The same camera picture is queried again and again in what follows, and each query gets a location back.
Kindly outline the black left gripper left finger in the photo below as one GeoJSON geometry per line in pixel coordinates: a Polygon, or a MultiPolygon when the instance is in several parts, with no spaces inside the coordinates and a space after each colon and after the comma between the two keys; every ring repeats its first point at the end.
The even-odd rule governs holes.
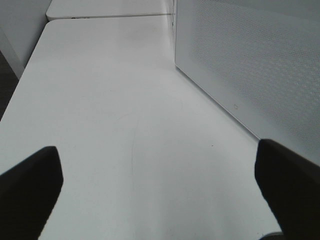
{"type": "Polygon", "coordinates": [[[55,146],[33,153],[0,176],[0,238],[37,240],[64,182],[55,146]]]}

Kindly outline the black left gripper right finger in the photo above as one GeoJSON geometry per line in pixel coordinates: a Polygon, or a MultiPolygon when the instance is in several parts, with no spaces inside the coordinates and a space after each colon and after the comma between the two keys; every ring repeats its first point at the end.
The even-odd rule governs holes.
{"type": "Polygon", "coordinates": [[[285,239],[320,238],[318,165],[272,139],[261,139],[254,177],[285,239]]]}

